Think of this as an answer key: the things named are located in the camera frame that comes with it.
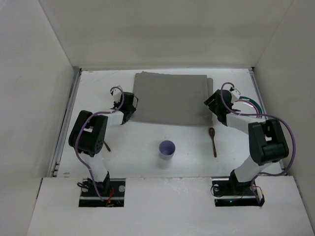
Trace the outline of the purple plastic cup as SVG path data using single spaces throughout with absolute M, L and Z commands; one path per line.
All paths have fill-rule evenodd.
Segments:
M 159 155 L 163 160 L 169 160 L 174 156 L 176 147 L 175 144 L 170 140 L 165 140 L 159 145 Z

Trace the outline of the grey cloth placemat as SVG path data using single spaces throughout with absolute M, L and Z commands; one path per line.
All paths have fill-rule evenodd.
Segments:
M 213 94 L 207 75 L 135 74 L 133 93 L 139 99 L 131 119 L 136 122 L 181 126 L 212 126 L 204 102 Z

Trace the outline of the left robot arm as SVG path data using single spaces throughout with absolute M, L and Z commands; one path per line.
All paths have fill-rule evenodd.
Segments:
M 110 126 L 123 125 L 136 111 L 138 98 L 132 92 L 122 92 L 120 100 L 106 112 L 92 113 L 81 110 L 68 138 L 68 144 L 74 148 L 79 161 L 88 168 L 90 177 L 83 187 L 96 188 L 99 193 L 109 188 L 109 172 L 100 157 L 105 145 L 106 130 Z

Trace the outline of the brown wooden fork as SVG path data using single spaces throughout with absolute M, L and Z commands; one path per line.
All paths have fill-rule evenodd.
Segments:
M 111 152 L 111 148 L 108 146 L 108 144 L 104 141 L 104 145 L 105 145 L 105 147 L 106 147 L 106 149 L 109 151 L 109 152 Z

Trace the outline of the white plate green rim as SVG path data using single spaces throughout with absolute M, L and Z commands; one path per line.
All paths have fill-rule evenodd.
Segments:
M 256 118 L 263 118 L 261 106 L 253 99 L 241 96 L 233 105 L 233 109 L 243 114 L 255 114 Z

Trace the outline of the brown wooden spoon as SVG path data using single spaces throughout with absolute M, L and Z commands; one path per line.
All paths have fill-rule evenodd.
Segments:
M 217 157 L 217 150 L 216 150 L 216 146 L 215 146 L 215 130 L 214 130 L 214 128 L 210 127 L 208 130 L 208 133 L 209 133 L 209 136 L 210 136 L 211 141 L 212 141 L 213 154 L 214 154 L 214 157 L 216 158 Z

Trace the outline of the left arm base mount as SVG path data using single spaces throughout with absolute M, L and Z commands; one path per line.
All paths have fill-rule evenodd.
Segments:
M 124 207 L 126 179 L 110 179 L 105 188 L 101 188 L 100 182 L 96 184 L 102 200 L 90 179 L 77 183 L 81 188 L 79 207 Z

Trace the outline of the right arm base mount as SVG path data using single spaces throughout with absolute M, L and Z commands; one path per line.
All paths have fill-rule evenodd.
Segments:
M 255 182 L 233 190 L 227 178 L 215 178 L 210 190 L 216 207 L 262 207 L 265 203 L 264 193 Z

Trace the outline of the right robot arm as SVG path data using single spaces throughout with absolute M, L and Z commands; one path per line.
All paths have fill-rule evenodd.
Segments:
M 250 191 L 255 178 L 266 167 L 289 155 L 282 129 L 287 124 L 275 116 L 249 115 L 233 109 L 234 102 L 239 98 L 240 93 L 235 88 L 218 89 L 204 101 L 221 124 L 247 134 L 249 139 L 248 158 L 231 171 L 227 181 L 217 183 L 214 194 L 218 197 L 237 196 Z

